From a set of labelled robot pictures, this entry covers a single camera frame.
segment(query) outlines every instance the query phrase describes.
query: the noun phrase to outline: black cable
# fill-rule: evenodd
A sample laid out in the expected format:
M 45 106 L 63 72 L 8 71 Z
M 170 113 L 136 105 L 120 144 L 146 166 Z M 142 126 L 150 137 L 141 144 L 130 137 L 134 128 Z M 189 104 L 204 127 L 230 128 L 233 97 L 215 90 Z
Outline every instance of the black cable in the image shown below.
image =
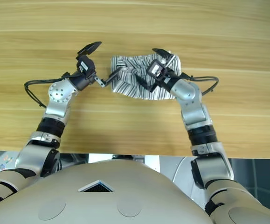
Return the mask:
M 46 105 L 44 105 L 39 98 L 35 96 L 35 94 L 29 89 L 30 85 L 35 85 L 35 84 L 49 84 L 49 83 L 54 83 L 54 82 L 59 82 L 63 80 L 64 78 L 58 78 L 58 79 L 44 79 L 44 80 L 30 80 L 24 84 L 24 88 L 26 93 L 35 101 L 38 103 L 39 106 L 42 106 L 44 108 L 47 108 Z
M 44 105 L 42 103 L 41 100 L 39 100 L 39 98 L 36 97 L 36 95 L 29 89 L 29 86 L 30 85 L 36 85 L 36 84 L 50 84 L 50 83 L 55 83 L 55 82 L 59 82 L 61 80 L 64 80 L 68 77 L 72 78 L 72 77 L 79 77 L 79 76 L 85 76 L 84 74 L 82 73 L 79 73 L 79 74 L 75 74 L 75 75 L 70 75 L 68 72 L 64 73 L 62 75 L 61 78 L 57 78 L 57 79 L 42 79 L 42 80 L 30 80 L 28 82 L 26 82 L 24 84 L 24 88 L 25 88 L 25 91 L 26 93 L 35 101 L 37 102 L 37 104 L 39 106 L 42 106 L 43 108 L 47 108 L 46 105 Z
M 204 96 L 205 94 L 214 91 L 214 88 L 218 85 L 219 83 L 219 78 L 215 76 L 201 76 L 201 77 L 193 77 L 189 76 L 186 73 L 182 72 L 180 75 L 180 78 L 192 81 L 192 82 L 215 82 L 212 86 L 210 86 L 207 90 L 202 92 L 202 95 Z

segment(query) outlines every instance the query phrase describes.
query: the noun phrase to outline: silver arm segment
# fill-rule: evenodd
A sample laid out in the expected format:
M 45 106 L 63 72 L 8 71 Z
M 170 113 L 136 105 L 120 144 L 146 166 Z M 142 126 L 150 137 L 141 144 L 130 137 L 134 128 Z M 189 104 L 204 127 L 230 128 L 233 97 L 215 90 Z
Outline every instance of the silver arm segment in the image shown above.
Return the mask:
M 206 106 L 201 103 L 199 87 L 179 79 L 170 93 L 181 106 L 182 119 L 192 142 L 192 154 L 197 156 L 191 163 L 193 177 L 195 183 L 206 190 L 205 211 L 213 222 L 270 224 L 270 210 L 233 181 L 233 170 L 223 145 L 209 128 L 213 123 Z
M 50 126 L 43 126 L 31 134 L 24 148 L 20 151 L 14 170 L 0 172 L 0 201 L 6 197 L 28 187 L 40 177 L 45 177 L 59 170 L 60 137 L 67 123 L 70 104 L 78 94 L 76 87 L 69 81 L 53 83 L 49 88 L 49 104 L 43 115 L 45 119 L 54 121 Z M 53 125 L 63 124 L 53 130 Z
M 170 80 L 171 78 L 166 78 L 164 82 L 169 83 Z M 181 116 L 192 142 L 192 153 L 198 156 L 193 161 L 194 169 L 199 170 L 195 174 L 193 171 L 198 186 L 204 188 L 208 182 L 216 179 L 233 180 L 233 170 L 223 144 L 216 139 L 209 112 L 201 103 L 202 95 L 198 85 L 179 79 L 172 86 L 170 93 L 181 106 Z
M 28 89 L 30 83 L 52 83 L 48 90 L 49 104 L 44 112 L 37 130 L 20 151 L 14 170 L 0 172 L 0 201 L 31 185 L 41 177 L 46 177 L 61 169 L 60 146 L 61 135 L 67 124 L 70 105 L 79 91 L 98 82 L 106 87 L 118 74 L 119 69 L 109 75 L 107 80 L 96 76 L 95 65 L 86 55 L 91 54 L 101 42 L 94 42 L 78 52 L 77 71 L 70 75 L 66 72 L 60 79 L 31 80 L 24 84 L 27 94 L 44 106 Z

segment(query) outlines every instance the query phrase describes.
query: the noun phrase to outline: striped cloth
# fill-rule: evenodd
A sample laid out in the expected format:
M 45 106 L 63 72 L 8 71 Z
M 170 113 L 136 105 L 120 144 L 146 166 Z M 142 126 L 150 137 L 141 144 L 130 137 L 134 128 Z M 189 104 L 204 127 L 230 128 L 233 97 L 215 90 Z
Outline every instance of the striped cloth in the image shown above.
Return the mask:
M 154 59 L 158 59 L 162 64 L 166 63 L 166 60 L 158 54 L 134 57 L 114 56 L 111 61 L 111 72 L 119 67 L 122 67 L 122 69 L 112 81 L 112 91 L 139 99 L 174 99 L 174 96 L 163 88 L 156 87 L 154 92 L 149 92 L 137 82 L 135 74 L 142 77 L 148 85 L 154 84 L 154 79 L 146 73 L 146 68 Z M 175 57 L 169 67 L 178 76 L 181 74 L 181 64 L 178 56 Z

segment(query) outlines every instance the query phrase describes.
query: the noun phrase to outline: sticker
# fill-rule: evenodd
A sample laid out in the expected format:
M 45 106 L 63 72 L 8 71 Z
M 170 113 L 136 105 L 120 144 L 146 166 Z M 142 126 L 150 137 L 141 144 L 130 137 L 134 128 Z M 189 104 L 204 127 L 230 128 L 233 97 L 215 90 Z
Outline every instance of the sticker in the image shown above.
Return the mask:
M 152 69 L 152 74 L 155 74 L 159 69 L 159 66 L 156 64 L 154 68 Z
M 88 67 L 87 67 L 87 65 L 84 63 L 84 62 L 81 62 L 81 65 L 82 65 L 82 67 L 87 71 L 88 70 Z
M 0 170 L 5 170 L 4 164 L 1 164 L 1 165 L 0 165 Z

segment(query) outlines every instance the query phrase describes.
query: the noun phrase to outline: gray floor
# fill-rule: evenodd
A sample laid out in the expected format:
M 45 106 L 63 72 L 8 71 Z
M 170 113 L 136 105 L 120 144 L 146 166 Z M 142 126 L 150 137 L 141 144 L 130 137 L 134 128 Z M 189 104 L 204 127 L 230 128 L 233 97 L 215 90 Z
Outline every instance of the gray floor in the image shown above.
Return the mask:
M 161 173 L 173 179 L 177 166 L 183 157 L 160 156 Z M 190 161 L 187 157 L 181 164 L 174 183 L 200 207 L 205 207 L 204 191 L 194 185 Z M 270 160 L 269 159 L 230 159 L 235 180 L 242 184 L 264 206 L 270 209 Z

